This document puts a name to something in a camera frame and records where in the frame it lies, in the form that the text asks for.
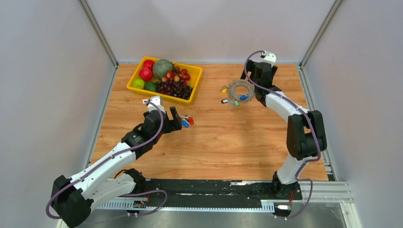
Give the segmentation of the grey disc keyring with rings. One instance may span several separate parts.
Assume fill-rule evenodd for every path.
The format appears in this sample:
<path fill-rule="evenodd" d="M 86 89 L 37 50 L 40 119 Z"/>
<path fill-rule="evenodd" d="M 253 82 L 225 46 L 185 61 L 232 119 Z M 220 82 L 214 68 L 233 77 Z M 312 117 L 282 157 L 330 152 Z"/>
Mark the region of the grey disc keyring with rings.
<path fill-rule="evenodd" d="M 234 80 L 227 86 L 228 99 L 231 101 L 237 100 L 240 103 L 247 103 L 255 98 L 254 86 L 245 80 Z M 240 101 L 242 95 L 248 96 L 247 100 Z"/>

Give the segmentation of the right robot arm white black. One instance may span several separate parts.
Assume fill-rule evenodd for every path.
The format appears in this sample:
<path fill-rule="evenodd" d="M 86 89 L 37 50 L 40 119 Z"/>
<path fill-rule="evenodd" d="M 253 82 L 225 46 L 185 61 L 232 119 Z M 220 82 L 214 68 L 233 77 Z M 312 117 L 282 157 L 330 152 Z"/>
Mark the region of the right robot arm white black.
<path fill-rule="evenodd" d="M 288 98 L 273 85 L 277 67 L 268 62 L 247 60 L 242 79 L 254 85 L 256 99 L 278 114 L 287 123 L 286 146 L 288 156 L 273 176 L 272 194 L 284 198 L 290 193 L 290 184 L 299 181 L 308 163 L 321 158 L 327 148 L 323 116 L 320 111 L 309 111 Z"/>

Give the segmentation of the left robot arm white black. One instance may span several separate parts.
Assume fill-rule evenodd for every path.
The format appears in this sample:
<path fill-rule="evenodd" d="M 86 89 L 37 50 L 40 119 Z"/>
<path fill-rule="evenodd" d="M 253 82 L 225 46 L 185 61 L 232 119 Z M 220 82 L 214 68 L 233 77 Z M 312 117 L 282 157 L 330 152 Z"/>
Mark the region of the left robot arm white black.
<path fill-rule="evenodd" d="M 145 183 L 134 178 L 134 171 L 113 180 L 109 177 L 150 151 L 163 134 L 182 129 L 174 106 L 170 107 L 171 120 L 161 105 L 148 103 L 147 107 L 144 122 L 128 132 L 107 155 L 69 178 L 61 175 L 54 180 L 45 209 L 49 218 L 61 219 L 75 228 L 101 204 L 126 194 L 139 197 L 144 193 Z"/>

